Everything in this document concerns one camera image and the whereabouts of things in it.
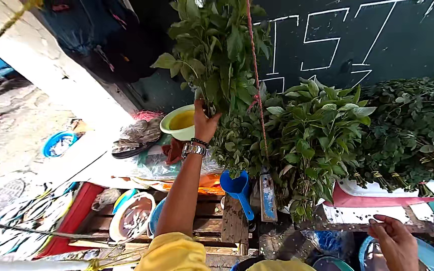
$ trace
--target concrete ground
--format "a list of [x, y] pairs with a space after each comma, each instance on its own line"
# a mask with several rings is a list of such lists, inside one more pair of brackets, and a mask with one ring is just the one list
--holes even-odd
[[0, 95], [0, 210], [31, 189], [50, 159], [41, 154], [46, 139], [66, 130], [73, 117], [31, 84]]

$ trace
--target black beaded bracelet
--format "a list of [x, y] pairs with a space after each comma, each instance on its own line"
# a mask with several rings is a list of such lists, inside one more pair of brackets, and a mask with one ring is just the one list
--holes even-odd
[[191, 138], [191, 139], [190, 139], [190, 142], [197, 142], [197, 143], [200, 143], [200, 144], [204, 145], [206, 149], [209, 149], [209, 148], [210, 148], [209, 143], [207, 143], [207, 142], [205, 142], [205, 141], [202, 141], [202, 140], [200, 140], [200, 139]]

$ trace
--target yellow sleeve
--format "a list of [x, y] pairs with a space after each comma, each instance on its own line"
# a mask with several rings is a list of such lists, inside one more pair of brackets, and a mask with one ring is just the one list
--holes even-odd
[[309, 265], [293, 259], [290, 261], [264, 260], [251, 266], [248, 271], [316, 271]]
[[136, 271], [210, 271], [205, 265], [205, 248], [180, 232], [155, 237], [142, 256]]

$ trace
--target hanging vegetable bunch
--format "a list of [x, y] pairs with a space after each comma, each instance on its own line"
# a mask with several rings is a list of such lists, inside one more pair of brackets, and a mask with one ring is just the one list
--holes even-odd
[[[418, 189], [420, 196], [432, 196], [425, 184], [434, 178], [434, 80], [391, 80], [363, 94], [377, 106], [358, 150], [366, 181], [378, 181], [389, 192]], [[375, 171], [387, 181], [376, 178]]]
[[302, 81], [285, 95], [263, 98], [268, 158], [256, 112], [226, 120], [214, 137], [216, 160], [231, 172], [248, 169], [257, 177], [267, 166], [278, 208], [292, 201], [295, 222], [310, 219], [320, 198], [332, 202], [333, 181], [348, 174], [347, 165], [357, 166], [353, 149], [375, 110], [359, 101], [359, 87], [335, 90]]
[[[187, 85], [202, 91], [212, 111], [245, 115], [257, 93], [252, 79], [253, 57], [245, 0], [205, 1], [199, 8], [194, 0], [178, 0], [171, 5], [180, 22], [172, 24], [169, 36], [177, 43], [172, 54], [164, 53], [152, 65], [180, 73]], [[266, 15], [252, 5], [253, 15]], [[253, 26], [256, 55], [270, 54], [270, 25]]]

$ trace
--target red cloth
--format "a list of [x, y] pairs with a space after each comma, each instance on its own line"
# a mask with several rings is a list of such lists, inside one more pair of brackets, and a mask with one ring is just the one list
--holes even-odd
[[182, 160], [182, 150], [184, 149], [185, 141], [180, 141], [175, 138], [170, 140], [170, 145], [164, 145], [161, 149], [167, 156], [166, 164], [175, 164]]
[[[81, 222], [91, 211], [91, 207], [96, 196], [103, 192], [103, 190], [104, 188], [99, 185], [88, 182], [83, 183], [78, 195], [75, 198], [75, 201], [63, 219], [63, 222], [55, 231], [63, 233], [75, 233]], [[41, 253], [35, 257], [35, 259], [67, 252], [94, 249], [94, 247], [71, 246], [68, 245], [69, 241], [69, 238], [56, 236], [52, 237], [51, 241], [44, 247], [43, 251], [41, 251]]]
[[392, 207], [409, 206], [423, 202], [434, 201], [434, 198], [378, 198], [378, 197], [356, 197], [344, 192], [336, 183], [333, 192], [334, 205], [328, 201], [324, 204], [333, 207]]

